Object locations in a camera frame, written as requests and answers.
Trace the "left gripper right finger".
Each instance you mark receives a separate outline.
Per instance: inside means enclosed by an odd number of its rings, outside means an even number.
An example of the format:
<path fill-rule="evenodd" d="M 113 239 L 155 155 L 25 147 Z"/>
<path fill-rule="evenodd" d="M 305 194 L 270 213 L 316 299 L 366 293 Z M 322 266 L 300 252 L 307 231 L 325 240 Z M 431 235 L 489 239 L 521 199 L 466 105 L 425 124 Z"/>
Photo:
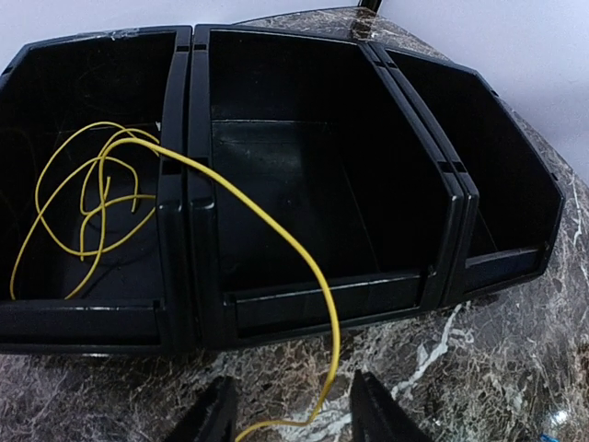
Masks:
<path fill-rule="evenodd" d="M 432 441 L 371 372 L 355 371 L 350 410 L 353 441 Z"/>

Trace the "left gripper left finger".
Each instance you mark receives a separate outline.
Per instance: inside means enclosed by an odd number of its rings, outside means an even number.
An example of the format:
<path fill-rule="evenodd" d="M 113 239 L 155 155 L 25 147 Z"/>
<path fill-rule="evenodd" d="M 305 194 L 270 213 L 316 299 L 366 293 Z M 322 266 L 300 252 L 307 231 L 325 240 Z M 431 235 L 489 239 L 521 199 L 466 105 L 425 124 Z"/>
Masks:
<path fill-rule="evenodd" d="M 236 382 L 231 377 L 217 377 L 171 430 L 167 440 L 234 441 L 236 419 Z"/>

